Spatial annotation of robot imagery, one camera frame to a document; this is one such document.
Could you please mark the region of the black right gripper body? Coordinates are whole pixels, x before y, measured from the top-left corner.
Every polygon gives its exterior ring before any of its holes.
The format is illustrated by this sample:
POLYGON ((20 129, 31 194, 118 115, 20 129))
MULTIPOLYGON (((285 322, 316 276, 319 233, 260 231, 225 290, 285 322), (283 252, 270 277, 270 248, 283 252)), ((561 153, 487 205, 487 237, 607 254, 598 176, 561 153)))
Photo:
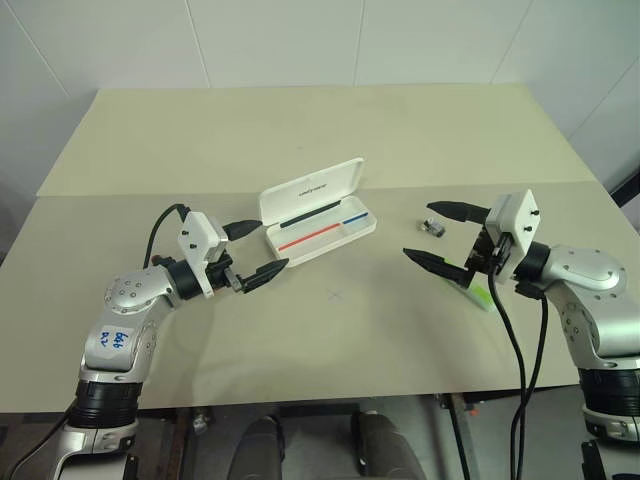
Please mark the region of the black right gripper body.
POLYGON ((485 227, 480 230, 464 267, 472 272, 498 275, 510 257, 511 234, 501 233, 493 240, 485 227))

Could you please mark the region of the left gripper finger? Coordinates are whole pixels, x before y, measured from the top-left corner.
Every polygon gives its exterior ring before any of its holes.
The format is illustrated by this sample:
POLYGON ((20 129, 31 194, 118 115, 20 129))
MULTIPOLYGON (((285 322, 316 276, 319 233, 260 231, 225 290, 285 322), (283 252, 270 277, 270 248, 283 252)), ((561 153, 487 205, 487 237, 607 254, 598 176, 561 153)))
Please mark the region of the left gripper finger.
POLYGON ((261 226, 259 220, 241 220, 224 225, 223 230, 229 240, 239 240, 261 226))
POLYGON ((288 259, 280 259, 274 260, 257 268, 252 275, 242 279, 242 292, 249 293, 262 285, 269 283, 287 266, 288 263, 288 259))

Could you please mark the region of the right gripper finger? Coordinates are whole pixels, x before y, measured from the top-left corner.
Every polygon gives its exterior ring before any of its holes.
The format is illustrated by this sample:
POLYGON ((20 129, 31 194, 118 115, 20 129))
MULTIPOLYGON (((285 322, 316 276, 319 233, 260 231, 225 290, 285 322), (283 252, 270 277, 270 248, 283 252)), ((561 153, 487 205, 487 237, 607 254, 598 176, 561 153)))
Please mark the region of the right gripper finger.
POLYGON ((435 254, 410 248, 404 248, 403 253, 424 270, 452 281, 461 288, 467 289, 474 277, 472 271, 452 265, 435 254))
POLYGON ((430 202, 426 208, 458 222, 484 223, 490 213, 488 208, 458 201, 430 202))

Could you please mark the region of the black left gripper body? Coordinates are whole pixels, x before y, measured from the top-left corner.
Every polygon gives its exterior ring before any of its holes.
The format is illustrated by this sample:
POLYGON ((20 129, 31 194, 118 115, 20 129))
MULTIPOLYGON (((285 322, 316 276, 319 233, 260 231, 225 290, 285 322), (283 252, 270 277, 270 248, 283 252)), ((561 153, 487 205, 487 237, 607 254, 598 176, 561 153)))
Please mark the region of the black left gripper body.
POLYGON ((219 259, 207 264, 207 279, 214 292, 230 288, 234 292, 245 293, 245 281, 232 270, 233 259, 223 252, 219 259))

